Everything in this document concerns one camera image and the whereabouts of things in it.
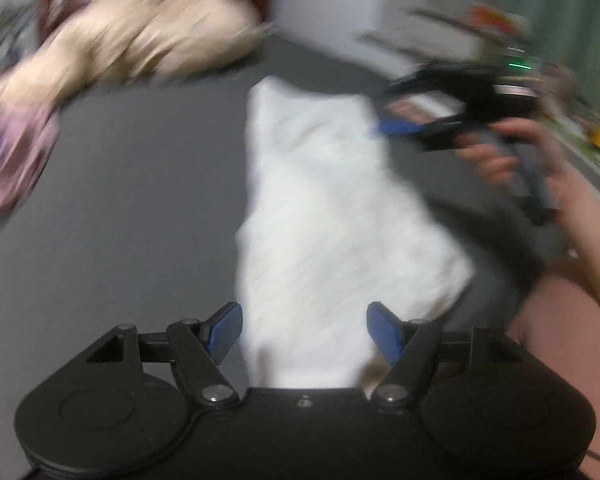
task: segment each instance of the white cloth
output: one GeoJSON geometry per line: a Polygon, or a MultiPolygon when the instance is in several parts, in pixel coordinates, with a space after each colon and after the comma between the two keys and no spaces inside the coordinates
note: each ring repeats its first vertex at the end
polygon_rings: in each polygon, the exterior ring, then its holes
{"type": "Polygon", "coordinates": [[[251,90],[248,109],[237,297],[251,384],[364,385],[377,356],[367,305],[381,301],[403,320],[436,318],[472,266],[390,170],[365,98],[268,77],[251,90]]]}

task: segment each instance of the finger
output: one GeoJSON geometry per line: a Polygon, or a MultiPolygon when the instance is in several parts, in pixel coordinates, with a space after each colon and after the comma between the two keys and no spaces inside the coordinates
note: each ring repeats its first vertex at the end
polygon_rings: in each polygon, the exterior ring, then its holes
{"type": "Polygon", "coordinates": [[[496,132],[509,137],[520,137],[521,139],[538,142],[545,135],[544,128],[540,123],[531,119],[512,117],[490,124],[496,132]]]}
{"type": "Polygon", "coordinates": [[[478,137],[475,134],[458,135],[455,144],[458,148],[468,148],[469,146],[478,144],[478,137]]]}
{"type": "Polygon", "coordinates": [[[554,173],[562,171],[564,159],[560,146],[542,124],[531,119],[509,118],[490,126],[504,136],[519,137],[536,143],[544,152],[547,168],[554,173]]]}
{"type": "Polygon", "coordinates": [[[519,165],[519,161],[514,156],[501,156],[483,161],[478,170],[487,180],[499,173],[514,171],[519,165]]]}
{"type": "Polygon", "coordinates": [[[478,164],[490,158],[500,158],[500,152],[492,144],[474,144],[458,150],[458,155],[472,164],[478,164]]]}
{"type": "Polygon", "coordinates": [[[495,187],[506,187],[506,185],[511,181],[511,179],[516,176],[515,171],[504,171],[503,173],[499,173],[497,175],[492,176],[489,179],[489,182],[492,186],[495,187]]]}

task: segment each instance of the leg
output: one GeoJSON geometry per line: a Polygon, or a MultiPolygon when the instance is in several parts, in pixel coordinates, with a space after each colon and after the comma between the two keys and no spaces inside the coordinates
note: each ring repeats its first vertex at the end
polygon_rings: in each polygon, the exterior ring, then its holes
{"type": "MultiPolygon", "coordinates": [[[[577,260],[540,279],[508,334],[589,399],[597,418],[590,450],[600,454],[600,307],[577,260]]],[[[600,480],[600,462],[587,456],[581,469],[600,480]]]]}

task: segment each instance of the dark gray tabletop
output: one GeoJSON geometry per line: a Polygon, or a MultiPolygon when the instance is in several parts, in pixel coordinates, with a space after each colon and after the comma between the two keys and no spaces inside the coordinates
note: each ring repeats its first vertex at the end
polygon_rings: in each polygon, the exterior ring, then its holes
{"type": "MultiPolygon", "coordinates": [[[[328,93],[373,96],[386,85],[273,37],[225,72],[94,88],[62,111],[38,186],[0,228],[0,480],[27,469],[13,413],[46,376],[116,324],[160,332],[234,298],[246,99],[266,75],[328,93]]],[[[556,233],[532,229],[452,153],[421,154],[402,141],[393,152],[397,171],[474,261],[474,282],[446,327],[504,325],[537,275],[535,254],[559,245],[556,233]]],[[[223,369],[244,389],[239,351],[223,369]]]]}

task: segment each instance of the circular mount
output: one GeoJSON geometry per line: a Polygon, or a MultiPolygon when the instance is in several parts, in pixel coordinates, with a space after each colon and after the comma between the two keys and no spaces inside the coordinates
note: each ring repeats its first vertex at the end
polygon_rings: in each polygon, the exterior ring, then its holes
{"type": "Polygon", "coordinates": [[[146,466],[189,420],[184,396],[145,374],[103,374],[90,383],[52,377],[16,411],[29,460],[73,478],[109,478],[146,466]]]}
{"type": "Polygon", "coordinates": [[[433,440],[486,474],[525,477],[577,467],[595,431],[589,403],[559,381],[495,379],[465,375],[434,387],[421,405],[433,440]]]}

